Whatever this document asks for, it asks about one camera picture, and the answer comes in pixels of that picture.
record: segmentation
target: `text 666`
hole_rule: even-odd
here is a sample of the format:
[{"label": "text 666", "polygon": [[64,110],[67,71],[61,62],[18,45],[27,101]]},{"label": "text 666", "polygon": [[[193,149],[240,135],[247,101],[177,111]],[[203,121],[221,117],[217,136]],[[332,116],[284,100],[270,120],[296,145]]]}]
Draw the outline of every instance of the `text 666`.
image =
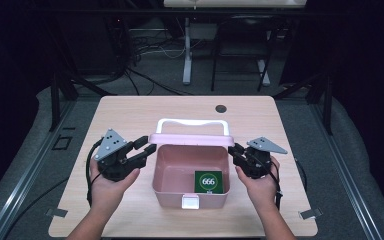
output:
[{"label": "text 666", "polygon": [[215,183],[216,183],[216,181],[214,180],[214,178],[202,179],[202,184],[204,184],[204,185],[214,185]]}]

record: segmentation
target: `forearm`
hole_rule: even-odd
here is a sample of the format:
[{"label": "forearm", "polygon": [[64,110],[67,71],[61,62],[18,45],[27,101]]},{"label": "forearm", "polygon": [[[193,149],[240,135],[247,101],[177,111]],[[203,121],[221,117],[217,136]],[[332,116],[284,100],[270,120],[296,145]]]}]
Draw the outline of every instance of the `forearm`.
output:
[{"label": "forearm", "polygon": [[257,209],[257,213],[268,240],[296,239],[275,205],[270,209]]},{"label": "forearm", "polygon": [[108,216],[91,209],[67,239],[100,239],[108,220]]}]

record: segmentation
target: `gray carpet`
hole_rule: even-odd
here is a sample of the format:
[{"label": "gray carpet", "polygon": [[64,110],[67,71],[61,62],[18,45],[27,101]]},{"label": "gray carpet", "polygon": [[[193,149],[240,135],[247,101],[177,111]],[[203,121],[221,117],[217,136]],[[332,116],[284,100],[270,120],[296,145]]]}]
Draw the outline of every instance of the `gray carpet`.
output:
[{"label": "gray carpet", "polygon": [[[257,81],[220,81],[216,83],[214,92],[210,91],[211,60],[209,59],[211,43],[203,42],[196,45],[193,51],[192,83],[189,86],[182,84],[183,57],[169,58],[164,52],[142,55],[141,61],[135,71],[150,76],[157,82],[171,88],[188,92],[194,95],[269,95],[283,90],[278,86],[283,62],[287,55],[288,45],[279,42],[269,76],[272,80],[270,87],[265,87],[257,92]],[[180,52],[171,52],[171,56]],[[131,74],[140,95],[171,95],[172,92],[152,84],[150,81]],[[136,95],[136,90],[127,76],[121,79],[99,85],[103,89],[119,95]],[[59,130],[51,136],[48,132],[51,126],[50,93],[45,89],[38,95],[40,111],[20,149],[13,164],[0,183],[0,213],[22,178],[25,170],[35,161],[41,151],[42,144],[51,139],[50,148],[45,151],[43,164],[38,169],[34,184],[28,189],[28,194],[23,199],[17,212],[21,213],[31,202],[57,182],[68,177],[77,153],[83,142],[91,122],[99,98],[95,93],[82,86],[76,86],[80,98],[74,103],[63,103],[70,109]],[[302,89],[287,100],[277,101],[277,106],[284,124],[292,151],[302,164],[308,181],[307,195],[313,208],[320,208],[323,215],[316,221],[319,232],[312,239],[367,239],[355,207],[350,201],[349,194],[341,180],[334,155],[330,149],[323,129],[319,127],[319,119],[314,114],[314,108],[303,100],[306,90]],[[384,238],[384,198],[376,182],[369,173],[369,160],[358,131],[347,116],[342,106],[334,101],[332,112],[333,138],[341,150],[350,173],[355,180],[360,193],[367,204],[373,220]],[[52,150],[55,143],[57,148],[63,148],[71,139],[66,150]],[[62,195],[65,183],[46,194],[33,205],[14,225],[8,239],[51,239],[48,228],[51,218],[45,213],[50,208],[55,208]]]}]

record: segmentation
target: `human arm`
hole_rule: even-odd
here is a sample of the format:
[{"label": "human arm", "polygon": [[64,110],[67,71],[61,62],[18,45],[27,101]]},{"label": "human arm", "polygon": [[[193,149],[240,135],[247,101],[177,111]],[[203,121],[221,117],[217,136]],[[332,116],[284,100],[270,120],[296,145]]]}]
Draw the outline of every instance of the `human arm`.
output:
[{"label": "human arm", "polygon": [[[279,169],[279,162],[274,157],[271,157],[271,159],[273,164]],[[236,172],[247,189],[248,196],[263,224],[267,239],[295,239],[274,202],[276,195],[274,179],[270,175],[259,179],[249,178],[239,166],[236,166]],[[276,178],[278,177],[275,166],[271,167],[271,172]]]},{"label": "human arm", "polygon": [[[100,239],[105,225],[120,204],[124,192],[135,182],[140,170],[134,169],[124,180],[113,182],[99,176],[92,185],[92,206],[67,239]],[[98,164],[90,161],[90,179],[99,175]]]}]

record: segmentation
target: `metal bracket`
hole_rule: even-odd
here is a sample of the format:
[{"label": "metal bracket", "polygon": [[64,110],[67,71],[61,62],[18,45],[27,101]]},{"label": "metal bracket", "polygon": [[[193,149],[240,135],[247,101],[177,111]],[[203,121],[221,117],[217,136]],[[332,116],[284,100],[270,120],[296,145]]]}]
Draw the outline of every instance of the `metal bracket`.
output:
[{"label": "metal bracket", "polygon": [[273,143],[272,141],[268,140],[265,137],[256,138],[254,140],[247,142],[247,144],[248,146],[253,147],[260,151],[275,152],[275,153],[282,153],[282,154],[288,153],[288,151],[276,145],[275,143]]},{"label": "metal bracket", "polygon": [[123,137],[113,129],[109,128],[102,140],[97,154],[95,155],[95,160],[100,161],[101,159],[104,159],[126,144],[127,141]]},{"label": "metal bracket", "polygon": [[67,210],[59,209],[59,208],[50,208],[48,211],[46,211],[45,215],[48,217],[62,217],[65,218],[65,215],[67,215]]},{"label": "metal bracket", "polygon": [[299,216],[304,220],[308,218],[316,219],[321,215],[323,215],[323,212],[320,210],[320,208],[310,209],[310,210],[307,210],[304,212],[298,212],[298,213],[299,213]]}]

